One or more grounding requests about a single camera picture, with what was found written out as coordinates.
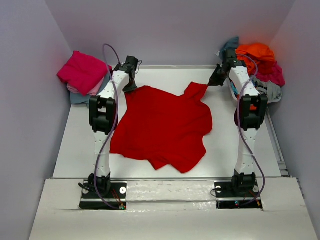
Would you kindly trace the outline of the red t shirt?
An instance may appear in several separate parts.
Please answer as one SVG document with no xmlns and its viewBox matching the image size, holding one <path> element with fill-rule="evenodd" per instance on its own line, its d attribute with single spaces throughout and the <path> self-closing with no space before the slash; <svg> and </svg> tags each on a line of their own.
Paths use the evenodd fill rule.
<svg viewBox="0 0 320 240">
<path fill-rule="evenodd" d="M 204 136 L 213 129 L 202 102 L 206 84 L 191 82 L 180 96 L 142 86 L 125 94 L 127 110 L 111 138 L 110 153 L 147 160 L 155 170 L 170 165 L 191 171 L 205 156 Z"/>
</svg>

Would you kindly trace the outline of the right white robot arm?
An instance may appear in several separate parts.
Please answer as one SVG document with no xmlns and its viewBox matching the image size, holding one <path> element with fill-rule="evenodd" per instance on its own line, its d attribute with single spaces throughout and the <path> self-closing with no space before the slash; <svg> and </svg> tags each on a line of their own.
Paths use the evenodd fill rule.
<svg viewBox="0 0 320 240">
<path fill-rule="evenodd" d="M 262 170 L 254 148 L 265 119 L 268 98 L 256 89 L 245 61 L 238 57 L 235 49 L 224 50 L 222 64 L 216 66 L 208 82 L 210 87 L 217 87 L 229 80 L 234 86 L 231 91 L 238 93 L 234 114 L 239 134 L 238 157 L 231 180 L 215 183 L 214 195 L 219 199 L 247 197 L 258 186 L 255 168 Z"/>
</svg>

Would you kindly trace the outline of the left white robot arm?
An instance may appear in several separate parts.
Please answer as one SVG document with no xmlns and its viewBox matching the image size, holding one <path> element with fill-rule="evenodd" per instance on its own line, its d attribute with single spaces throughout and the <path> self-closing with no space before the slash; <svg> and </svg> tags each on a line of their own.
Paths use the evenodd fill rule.
<svg viewBox="0 0 320 240">
<path fill-rule="evenodd" d="M 116 65 L 101 93 L 89 100 L 89 125 L 94 133 L 96 160 L 85 188 L 98 197 L 107 196 L 111 189 L 110 145 L 118 124 L 119 97 L 137 88 L 135 76 L 138 63 L 136 57 L 127 56 L 124 63 Z"/>
</svg>

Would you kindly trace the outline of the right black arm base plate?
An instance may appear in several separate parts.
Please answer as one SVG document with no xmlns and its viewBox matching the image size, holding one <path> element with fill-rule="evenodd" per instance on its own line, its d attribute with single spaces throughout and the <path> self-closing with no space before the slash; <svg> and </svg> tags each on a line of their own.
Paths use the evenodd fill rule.
<svg viewBox="0 0 320 240">
<path fill-rule="evenodd" d="M 263 209 L 261 197 L 257 197 L 259 192 L 258 183 L 254 186 L 240 191 L 232 189 L 231 181 L 218 181 L 214 183 L 210 194 L 215 197 L 216 208 L 218 210 L 235 209 Z"/>
</svg>

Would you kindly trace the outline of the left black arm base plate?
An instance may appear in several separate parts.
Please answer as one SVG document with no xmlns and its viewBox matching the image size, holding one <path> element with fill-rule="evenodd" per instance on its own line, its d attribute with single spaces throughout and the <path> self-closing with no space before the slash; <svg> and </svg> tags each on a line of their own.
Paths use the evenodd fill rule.
<svg viewBox="0 0 320 240">
<path fill-rule="evenodd" d="M 82 188 L 79 208 L 82 210 L 111 210 L 125 211 L 127 209 L 127 182 L 112 181 L 111 188 L 107 194 L 97 195 L 94 187 L 89 187 L 86 180 L 78 184 Z"/>
</svg>

